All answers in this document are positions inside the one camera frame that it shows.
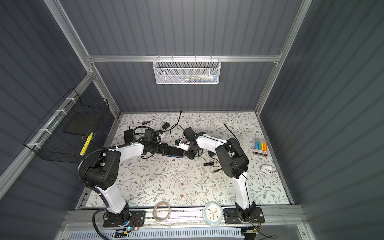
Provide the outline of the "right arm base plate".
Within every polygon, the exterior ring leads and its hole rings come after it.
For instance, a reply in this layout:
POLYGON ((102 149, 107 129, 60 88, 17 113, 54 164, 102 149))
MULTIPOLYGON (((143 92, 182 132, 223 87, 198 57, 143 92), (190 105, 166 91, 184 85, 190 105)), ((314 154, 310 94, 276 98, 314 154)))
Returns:
POLYGON ((250 211, 242 211, 237 208, 224 208, 225 223, 230 224, 263 224, 265 217, 263 210, 259 207, 251 209, 250 211))

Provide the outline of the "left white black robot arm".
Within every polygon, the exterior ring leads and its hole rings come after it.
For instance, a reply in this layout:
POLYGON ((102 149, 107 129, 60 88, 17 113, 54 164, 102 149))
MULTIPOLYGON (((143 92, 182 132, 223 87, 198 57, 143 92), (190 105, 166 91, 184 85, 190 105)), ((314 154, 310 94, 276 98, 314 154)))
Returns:
POLYGON ((124 131, 123 145, 94 150, 79 163, 79 181, 101 197, 108 219, 116 225, 125 226, 132 219, 129 204, 123 199, 116 183, 121 160, 147 153, 160 154, 164 149, 163 136, 163 130, 146 126, 129 129, 124 131))

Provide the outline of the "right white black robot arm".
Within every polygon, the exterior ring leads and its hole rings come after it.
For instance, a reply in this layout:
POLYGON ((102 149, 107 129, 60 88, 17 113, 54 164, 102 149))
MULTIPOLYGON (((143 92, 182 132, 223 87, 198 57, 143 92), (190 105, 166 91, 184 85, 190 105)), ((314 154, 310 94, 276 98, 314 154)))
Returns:
POLYGON ((250 221, 256 209, 248 180, 249 159, 235 138, 217 139, 204 132, 196 133, 192 128, 183 131, 188 150, 197 152, 204 149, 215 153, 224 173, 232 179, 237 215, 243 223, 250 221))

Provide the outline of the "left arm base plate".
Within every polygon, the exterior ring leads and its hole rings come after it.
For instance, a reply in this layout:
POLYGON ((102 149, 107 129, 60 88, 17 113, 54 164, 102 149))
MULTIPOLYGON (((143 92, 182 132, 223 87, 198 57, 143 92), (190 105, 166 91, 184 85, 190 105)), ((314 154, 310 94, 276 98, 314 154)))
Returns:
POLYGON ((120 214, 105 211, 103 215, 104 228, 114 227, 142 227, 145 222, 146 211, 125 211, 120 214))

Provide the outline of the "small black power adapter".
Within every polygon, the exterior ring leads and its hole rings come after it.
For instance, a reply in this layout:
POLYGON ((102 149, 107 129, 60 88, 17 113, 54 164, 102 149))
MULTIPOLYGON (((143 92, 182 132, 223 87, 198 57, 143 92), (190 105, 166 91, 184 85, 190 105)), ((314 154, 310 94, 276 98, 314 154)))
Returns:
POLYGON ((211 151, 208 151, 208 155, 212 158, 213 156, 215 156, 216 155, 216 153, 214 153, 214 152, 211 152, 211 151))

